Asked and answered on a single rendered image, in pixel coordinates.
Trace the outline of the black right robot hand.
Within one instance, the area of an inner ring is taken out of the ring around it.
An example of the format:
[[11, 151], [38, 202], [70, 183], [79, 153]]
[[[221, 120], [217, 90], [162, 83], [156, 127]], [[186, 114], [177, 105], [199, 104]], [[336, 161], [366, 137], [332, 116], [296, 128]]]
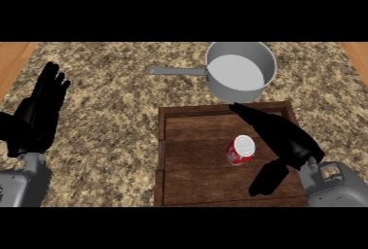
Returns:
[[298, 170], [307, 162], [319, 163], [324, 157], [324, 152], [311, 136], [283, 117], [239, 103], [230, 104], [228, 109], [252, 126], [258, 137], [277, 156], [262, 165], [248, 188], [251, 196], [265, 196], [273, 193], [283, 182], [289, 174], [288, 167], [291, 166]]

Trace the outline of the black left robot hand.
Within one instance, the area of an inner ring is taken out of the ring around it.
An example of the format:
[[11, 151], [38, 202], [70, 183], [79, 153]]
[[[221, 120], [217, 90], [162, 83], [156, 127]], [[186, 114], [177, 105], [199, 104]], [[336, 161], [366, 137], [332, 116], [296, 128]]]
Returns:
[[14, 114], [0, 112], [0, 141], [7, 144], [10, 158], [26, 153], [42, 154], [50, 148], [69, 85], [58, 65], [48, 61]]

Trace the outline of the red can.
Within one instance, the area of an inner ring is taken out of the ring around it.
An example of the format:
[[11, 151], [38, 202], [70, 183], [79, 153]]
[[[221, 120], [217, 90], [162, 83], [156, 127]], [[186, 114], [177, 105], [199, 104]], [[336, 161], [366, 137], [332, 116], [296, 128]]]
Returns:
[[255, 144], [246, 135], [237, 135], [230, 141], [225, 148], [225, 158], [231, 165], [242, 165], [246, 163], [255, 152]]

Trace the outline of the brown wooden tray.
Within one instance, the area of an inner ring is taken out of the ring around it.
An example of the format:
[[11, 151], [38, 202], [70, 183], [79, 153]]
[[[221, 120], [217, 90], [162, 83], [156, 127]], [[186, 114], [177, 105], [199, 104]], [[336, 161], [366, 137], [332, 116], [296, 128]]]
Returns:
[[[254, 158], [231, 165], [225, 148], [236, 135], [255, 143]], [[279, 188], [251, 196], [248, 187], [264, 163], [276, 158], [252, 127], [225, 105], [157, 109], [156, 206], [304, 206], [307, 199], [296, 172]]]

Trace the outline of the grey metal pot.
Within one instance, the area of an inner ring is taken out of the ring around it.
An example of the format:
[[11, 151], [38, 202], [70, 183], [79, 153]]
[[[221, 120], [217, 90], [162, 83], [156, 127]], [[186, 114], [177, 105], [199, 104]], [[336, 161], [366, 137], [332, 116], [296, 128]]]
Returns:
[[261, 42], [214, 42], [202, 68], [150, 66], [150, 75], [190, 75], [205, 78], [206, 88], [227, 103], [251, 102], [273, 81], [277, 62]]

